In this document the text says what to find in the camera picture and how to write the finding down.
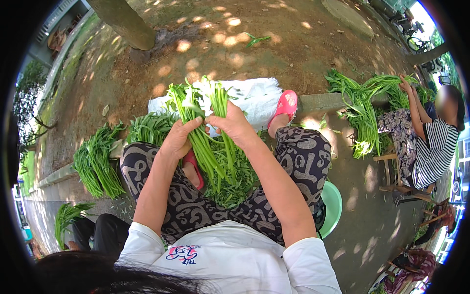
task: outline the floral pants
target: floral pants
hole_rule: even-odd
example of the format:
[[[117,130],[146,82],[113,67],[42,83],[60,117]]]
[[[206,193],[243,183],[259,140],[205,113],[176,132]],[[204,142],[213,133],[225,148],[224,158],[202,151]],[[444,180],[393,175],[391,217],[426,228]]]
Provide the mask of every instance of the floral pants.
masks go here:
[[[299,187],[317,223],[317,219],[324,219],[326,213],[320,196],[331,165],[331,145],[319,132],[295,127],[279,129],[276,141],[276,159]],[[136,200],[158,150],[158,146],[143,142],[134,142],[124,148],[121,171]],[[192,231],[226,220],[246,224],[284,245],[281,224],[267,201],[263,187],[258,187],[238,207],[226,209],[206,198],[177,167],[162,226],[162,237],[167,244],[173,244]]]
[[[416,161],[417,135],[411,123],[410,110],[400,108],[382,114],[377,118],[377,127],[379,133],[387,132],[392,135],[400,165],[401,180],[405,185],[412,187],[413,183],[409,183],[408,180]]]

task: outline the pink sandal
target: pink sandal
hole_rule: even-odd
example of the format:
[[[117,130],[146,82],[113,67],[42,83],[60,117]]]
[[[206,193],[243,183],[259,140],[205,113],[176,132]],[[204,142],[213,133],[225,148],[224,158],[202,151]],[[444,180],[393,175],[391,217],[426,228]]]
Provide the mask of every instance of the pink sandal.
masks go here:
[[[297,111],[297,94],[295,94],[292,90],[285,90],[281,97],[279,98],[279,102],[277,103],[276,113],[274,114],[273,119],[276,115],[287,113],[289,115],[289,123],[294,119],[295,112]]]
[[[197,167],[196,155],[192,149],[189,149],[189,152],[183,157],[183,166],[186,162],[191,163],[196,169],[196,174],[199,178],[199,186],[197,186],[196,189],[201,190],[204,187],[204,180],[199,172],[199,168]]]

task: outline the black and beige pants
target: black and beige pants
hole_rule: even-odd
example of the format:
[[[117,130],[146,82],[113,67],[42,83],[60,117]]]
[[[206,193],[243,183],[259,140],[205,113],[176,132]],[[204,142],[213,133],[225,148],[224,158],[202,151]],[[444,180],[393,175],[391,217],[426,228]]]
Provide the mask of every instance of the black and beige pants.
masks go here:
[[[331,145],[319,132],[296,127],[280,128],[276,141],[276,159],[297,184],[313,212],[330,168]],[[134,142],[123,151],[122,174],[136,200],[158,150],[158,146]],[[226,220],[246,224],[284,245],[281,224],[266,199],[263,187],[254,190],[238,207],[226,209],[206,198],[177,167],[162,226],[165,241],[173,244],[185,234]]]

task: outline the black and white striped shirt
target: black and white striped shirt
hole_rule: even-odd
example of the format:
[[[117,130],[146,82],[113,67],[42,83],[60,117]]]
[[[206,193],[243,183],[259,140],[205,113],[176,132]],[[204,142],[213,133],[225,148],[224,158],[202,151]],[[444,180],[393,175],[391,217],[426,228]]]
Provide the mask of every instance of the black and white striped shirt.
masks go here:
[[[449,168],[455,153],[459,132],[443,119],[433,119],[423,124],[424,136],[417,138],[416,161],[413,167],[413,184],[417,189],[437,181]]]

